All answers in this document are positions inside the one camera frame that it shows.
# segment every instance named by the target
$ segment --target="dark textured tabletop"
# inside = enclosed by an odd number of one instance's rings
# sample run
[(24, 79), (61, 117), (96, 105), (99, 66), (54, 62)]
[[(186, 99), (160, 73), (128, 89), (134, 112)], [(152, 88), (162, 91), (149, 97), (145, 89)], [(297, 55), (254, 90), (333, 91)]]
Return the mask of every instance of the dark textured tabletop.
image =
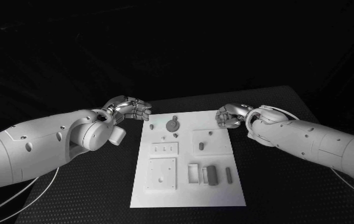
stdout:
[[(271, 105), (319, 122), (288, 86), (151, 103), (154, 114), (164, 114), (217, 110), (232, 102)], [(60, 168), (48, 192), (21, 213), (18, 224), (354, 223), (354, 190), (332, 169), (261, 145), (248, 138), (245, 126), (229, 134), (248, 206), (131, 209), (144, 122), (126, 119), (121, 126), (128, 131), (121, 146), (108, 142)], [(25, 205), (41, 195), (54, 174), (40, 178)]]

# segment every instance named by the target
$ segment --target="wire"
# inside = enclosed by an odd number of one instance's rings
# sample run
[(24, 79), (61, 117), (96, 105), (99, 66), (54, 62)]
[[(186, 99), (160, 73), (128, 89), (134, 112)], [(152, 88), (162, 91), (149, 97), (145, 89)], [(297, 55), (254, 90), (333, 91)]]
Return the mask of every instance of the wire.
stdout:
[[(274, 107), (274, 106), (269, 106), (268, 107), (274, 108), (274, 109), (278, 109), (280, 111), (282, 111), (284, 113), (287, 113), (290, 116), (293, 116), (297, 120), (300, 120), (288, 111)], [(332, 170), (334, 171), (334, 173), (337, 174), (337, 176), (340, 177), (340, 179), (345, 181), (345, 183), (354, 189), (354, 186), (346, 181), (346, 179), (339, 175), (339, 173), (336, 172), (336, 170), (332, 168)]]
[(336, 172), (334, 169), (332, 169), (334, 171), (334, 173), (337, 174), (337, 176), (342, 178), (342, 180), (345, 181), (345, 183), (354, 189), (354, 186), (346, 181), (346, 179), (339, 175), (339, 173)]
[(34, 183), (37, 182), (37, 180), (40, 179), (40, 177), (31, 182), (31, 184), (24, 188), (24, 190), (14, 196), (11, 197), (2, 204), (0, 204), (0, 207), (8, 203), (11, 202), (25, 191), (27, 189), (34, 185)]
[(8, 218), (5, 218), (4, 220), (0, 220), (0, 222), (4, 222), (5, 220), (8, 220), (8, 219), (11, 219), (15, 215), (18, 215), (37, 201), (38, 201), (38, 199), (41, 198), (41, 196), (45, 194), (45, 192), (47, 192), (47, 190), (48, 190), (48, 188), (51, 187), (51, 185), (53, 185), (53, 183), (54, 183), (54, 179), (53, 179), (53, 181), (51, 181), (51, 183), (50, 183), (50, 186), (47, 187), (47, 189), (45, 189), (45, 191), (43, 192), (43, 194), (38, 196), (38, 198), (34, 200), (34, 202), (21, 210), (21, 211), (18, 211), (14, 215), (11, 215)]

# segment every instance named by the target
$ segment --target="black backdrop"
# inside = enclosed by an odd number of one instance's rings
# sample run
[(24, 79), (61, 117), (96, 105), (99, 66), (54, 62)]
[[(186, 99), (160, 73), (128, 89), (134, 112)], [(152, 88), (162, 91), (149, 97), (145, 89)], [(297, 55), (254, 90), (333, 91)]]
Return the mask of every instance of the black backdrop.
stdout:
[(290, 85), (354, 133), (353, 27), (354, 0), (2, 0), (0, 127), (122, 94)]

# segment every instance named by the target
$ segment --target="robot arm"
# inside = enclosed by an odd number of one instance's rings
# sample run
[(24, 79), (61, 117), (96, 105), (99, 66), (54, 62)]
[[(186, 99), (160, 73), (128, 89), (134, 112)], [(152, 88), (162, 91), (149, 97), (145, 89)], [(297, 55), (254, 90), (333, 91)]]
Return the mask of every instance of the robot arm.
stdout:
[(354, 177), (354, 136), (320, 124), (290, 120), (269, 106), (258, 109), (227, 104), (217, 117), (219, 126), (238, 128), (246, 122), (249, 138), (304, 160), (326, 165)]
[(31, 180), (108, 142), (121, 145), (125, 118), (149, 120), (151, 104), (119, 96), (103, 109), (79, 110), (14, 125), (0, 132), (0, 187)]

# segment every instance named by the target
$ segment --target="white cable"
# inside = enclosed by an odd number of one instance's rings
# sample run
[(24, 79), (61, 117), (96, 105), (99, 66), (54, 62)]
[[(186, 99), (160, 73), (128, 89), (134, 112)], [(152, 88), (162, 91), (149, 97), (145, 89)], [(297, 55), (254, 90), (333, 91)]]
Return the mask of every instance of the white cable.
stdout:
[(14, 215), (11, 215), (6, 219), (4, 219), (4, 220), (0, 220), (0, 222), (4, 222), (5, 220), (8, 220), (8, 219), (11, 219), (15, 215), (18, 215), (37, 201), (38, 201), (38, 199), (41, 198), (41, 196), (45, 194), (45, 192), (47, 192), (47, 190), (48, 190), (48, 188), (51, 187), (51, 185), (53, 185), (53, 183), (54, 183), (54, 179), (53, 179), (53, 181), (51, 181), (51, 183), (50, 183), (50, 186), (47, 187), (47, 189), (45, 189), (45, 191), (43, 192), (43, 194), (40, 195), (40, 197), (34, 200), (34, 202), (21, 210), (21, 211), (18, 211)]
[(334, 173), (342, 178), (342, 180), (345, 181), (345, 183), (354, 189), (354, 186), (346, 181), (346, 179), (339, 175), (339, 173), (336, 171), (334, 171)]
[[(287, 113), (288, 115), (291, 115), (297, 120), (300, 120), (288, 111), (282, 110), (282, 109), (278, 109), (281, 110), (284, 113)], [(345, 183), (354, 189), (354, 186), (346, 181), (346, 179), (339, 175), (339, 173), (336, 172), (336, 170), (332, 168), (332, 170), (334, 171), (334, 173), (337, 174), (337, 176), (340, 177), (340, 179), (345, 181)]]
[(0, 204), (0, 207), (8, 203), (11, 202), (25, 191), (27, 189), (34, 185), (34, 183), (37, 182), (37, 180), (40, 179), (40, 177), (31, 182), (31, 184), (24, 188), (24, 190), (14, 196), (11, 197), (2, 204)]

